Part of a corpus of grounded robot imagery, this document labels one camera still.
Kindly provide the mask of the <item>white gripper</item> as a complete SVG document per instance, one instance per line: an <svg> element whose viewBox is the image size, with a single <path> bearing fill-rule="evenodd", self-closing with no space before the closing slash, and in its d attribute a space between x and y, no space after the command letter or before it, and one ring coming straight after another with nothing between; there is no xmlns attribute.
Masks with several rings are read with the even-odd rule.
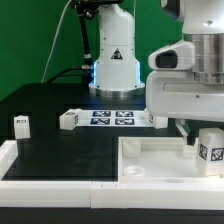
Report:
<svg viewBox="0 0 224 224"><path fill-rule="evenodd" d="M179 118L175 125L184 144L191 145L184 119L224 122L224 85L195 82L187 71L153 71L146 82L146 108L154 116Z"/></svg>

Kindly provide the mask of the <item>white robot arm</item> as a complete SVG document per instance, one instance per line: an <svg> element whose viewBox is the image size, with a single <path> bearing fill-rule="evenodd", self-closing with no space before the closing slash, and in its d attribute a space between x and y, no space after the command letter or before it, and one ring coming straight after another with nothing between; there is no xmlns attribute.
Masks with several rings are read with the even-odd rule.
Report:
<svg viewBox="0 0 224 224"><path fill-rule="evenodd" d="M100 47L92 93L126 97L146 92L146 117L156 128L170 118L224 122L224 0L160 0L160 7L183 23L182 39L148 58L152 72L139 77L135 21L117 2L99 3Z"/></svg>

